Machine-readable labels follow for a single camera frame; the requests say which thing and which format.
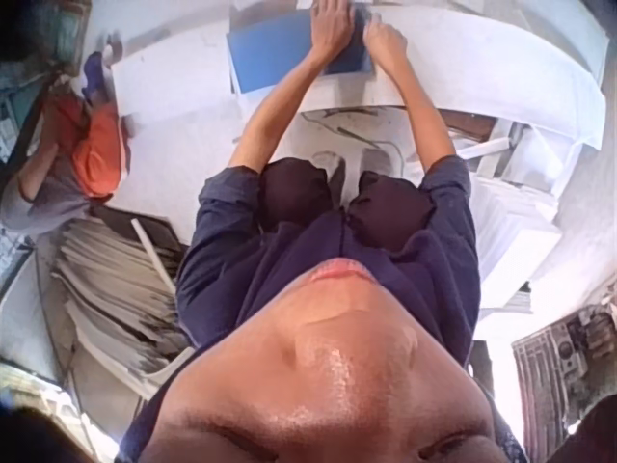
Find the navy blue shirt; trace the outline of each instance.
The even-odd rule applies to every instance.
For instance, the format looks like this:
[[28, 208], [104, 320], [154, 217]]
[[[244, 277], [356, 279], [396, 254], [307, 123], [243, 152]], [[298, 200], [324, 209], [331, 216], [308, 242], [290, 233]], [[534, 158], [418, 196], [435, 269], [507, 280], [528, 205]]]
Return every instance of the navy blue shirt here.
[[[332, 211], [306, 228], [283, 223], [273, 233], [256, 224], [259, 175], [243, 167], [210, 178], [200, 194], [193, 243], [180, 268], [177, 308], [201, 355], [315, 265], [344, 257], [361, 262], [409, 313], [464, 364], [480, 303], [475, 230], [465, 162], [450, 156], [419, 186], [435, 204], [425, 230], [398, 253], [360, 244], [344, 212]], [[173, 378], [131, 425], [122, 454], [137, 460], [149, 440]]]

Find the wire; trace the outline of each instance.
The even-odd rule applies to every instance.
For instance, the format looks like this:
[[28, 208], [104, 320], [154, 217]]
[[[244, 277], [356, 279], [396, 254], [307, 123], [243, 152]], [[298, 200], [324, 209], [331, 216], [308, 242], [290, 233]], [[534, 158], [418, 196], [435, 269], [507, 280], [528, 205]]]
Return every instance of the wire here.
[[393, 142], [387, 141], [387, 140], [370, 140], [367, 138], [364, 138], [350, 130], [347, 130], [344, 127], [338, 127], [337, 129], [333, 129], [331, 128], [329, 125], [327, 125], [326, 123], [323, 123], [317, 119], [312, 119], [309, 116], [307, 116], [305, 113], [301, 113], [301, 116], [304, 118], [305, 121], [309, 122], [309, 123], [316, 123], [317, 125], [319, 125], [320, 127], [328, 130], [331, 133], [334, 133], [334, 135], [338, 135], [339, 137], [345, 137], [345, 138], [350, 138], [352, 140], [356, 140], [356, 141], [360, 141], [363, 143], [366, 143], [367, 145], [369, 145], [370, 147], [376, 149], [376, 150], [380, 150], [380, 145], [386, 145], [389, 147], [393, 147], [396, 150], [396, 153], [398, 154], [398, 157], [400, 159], [401, 162], [401, 171], [400, 171], [400, 176], [403, 177], [405, 174], [405, 157], [403, 156], [403, 152], [401, 151], [401, 149], [394, 144]]

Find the man's lips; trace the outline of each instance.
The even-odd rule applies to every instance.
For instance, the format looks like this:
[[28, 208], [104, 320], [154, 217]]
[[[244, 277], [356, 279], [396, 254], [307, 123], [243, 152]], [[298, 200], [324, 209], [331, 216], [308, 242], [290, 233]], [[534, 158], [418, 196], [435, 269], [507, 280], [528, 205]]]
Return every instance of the man's lips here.
[[309, 282], [331, 278], [359, 277], [377, 283], [375, 277], [361, 263], [351, 259], [331, 259], [317, 266], [308, 275]]

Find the blue folder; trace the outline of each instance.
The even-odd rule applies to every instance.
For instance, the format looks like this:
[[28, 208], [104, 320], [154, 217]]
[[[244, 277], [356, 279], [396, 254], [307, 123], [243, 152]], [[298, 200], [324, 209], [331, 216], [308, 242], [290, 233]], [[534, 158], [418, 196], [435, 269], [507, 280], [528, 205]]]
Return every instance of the blue folder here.
[[[356, 10], [351, 43], [326, 68], [326, 74], [371, 72], [362, 35], [366, 11]], [[307, 56], [311, 48], [310, 10], [299, 10], [228, 34], [239, 93], [277, 85]]]

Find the man's right hand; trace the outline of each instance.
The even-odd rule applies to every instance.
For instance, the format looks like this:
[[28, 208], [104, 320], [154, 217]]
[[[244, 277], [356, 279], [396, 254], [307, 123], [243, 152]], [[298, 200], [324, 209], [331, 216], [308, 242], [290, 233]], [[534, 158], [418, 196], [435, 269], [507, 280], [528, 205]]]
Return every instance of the man's right hand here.
[[397, 71], [409, 65], [407, 39], [395, 28], [382, 23], [378, 14], [364, 27], [364, 45], [373, 61], [394, 80]]

